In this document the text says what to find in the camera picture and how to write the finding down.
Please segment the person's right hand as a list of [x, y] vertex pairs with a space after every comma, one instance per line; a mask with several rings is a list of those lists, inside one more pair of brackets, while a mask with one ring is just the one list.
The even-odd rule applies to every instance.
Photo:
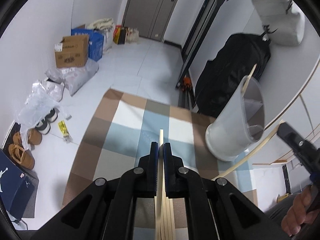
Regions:
[[302, 224], [312, 224], [319, 214], [319, 210], [306, 213], [306, 207], [311, 203], [311, 186], [307, 186], [302, 193], [295, 196], [293, 205], [281, 221], [281, 228], [289, 237], [301, 230]]

